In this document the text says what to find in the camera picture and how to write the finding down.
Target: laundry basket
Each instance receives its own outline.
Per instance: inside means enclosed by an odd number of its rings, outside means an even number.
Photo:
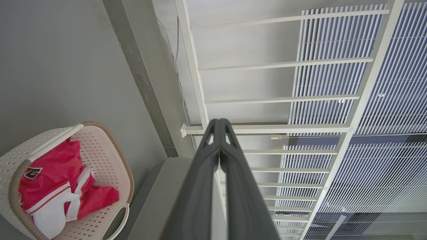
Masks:
[[[13,226],[34,240],[47,238],[33,224],[30,215],[20,206],[19,182],[30,164],[55,146],[71,137],[81,143],[83,165],[93,169],[95,185],[112,186],[120,200],[85,218],[65,224],[56,240],[102,240],[108,227],[122,208],[125,216],[118,229],[108,238],[114,239],[126,224],[134,180],[126,159],[111,132],[101,123],[84,122],[72,127],[41,133],[10,150],[0,158],[0,214]]]

